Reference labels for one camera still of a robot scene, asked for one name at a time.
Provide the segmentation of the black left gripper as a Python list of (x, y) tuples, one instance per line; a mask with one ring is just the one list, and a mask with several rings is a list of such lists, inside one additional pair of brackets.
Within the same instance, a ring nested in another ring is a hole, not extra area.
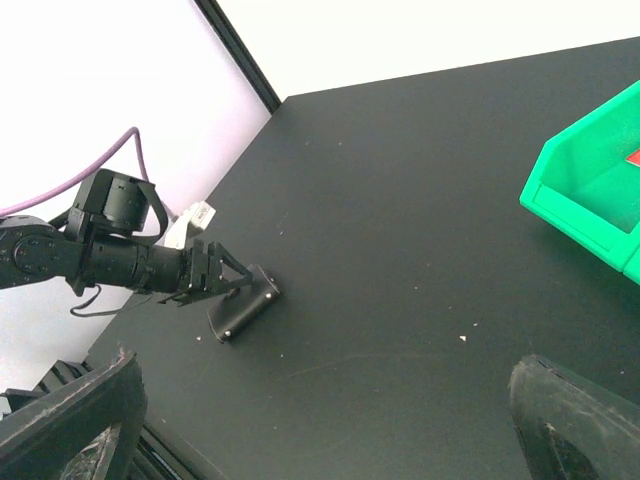
[(253, 281), (252, 272), (218, 242), (194, 240), (184, 259), (185, 290), (160, 295), (158, 304), (187, 306), (218, 295), (230, 294)]

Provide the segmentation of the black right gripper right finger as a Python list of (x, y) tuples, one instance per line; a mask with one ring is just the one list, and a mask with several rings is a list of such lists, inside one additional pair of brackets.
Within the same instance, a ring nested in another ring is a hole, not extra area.
[(637, 479), (639, 406), (545, 357), (509, 380), (514, 430), (533, 479)]

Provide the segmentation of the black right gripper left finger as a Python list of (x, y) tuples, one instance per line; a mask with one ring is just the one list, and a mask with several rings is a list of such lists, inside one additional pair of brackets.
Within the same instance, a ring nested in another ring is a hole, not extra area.
[(111, 431), (95, 479), (125, 479), (147, 411), (133, 352), (48, 393), (1, 421), (3, 479), (59, 479), (104, 431)]

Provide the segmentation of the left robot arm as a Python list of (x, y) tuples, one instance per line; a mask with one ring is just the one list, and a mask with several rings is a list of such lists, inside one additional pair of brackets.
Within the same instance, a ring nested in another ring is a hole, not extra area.
[(76, 296), (108, 285), (187, 305), (252, 283), (253, 273), (219, 243), (175, 249), (158, 245), (158, 235), (142, 235), (149, 212), (167, 230), (154, 184), (100, 169), (82, 181), (73, 205), (49, 222), (3, 217), (2, 288), (61, 277)]

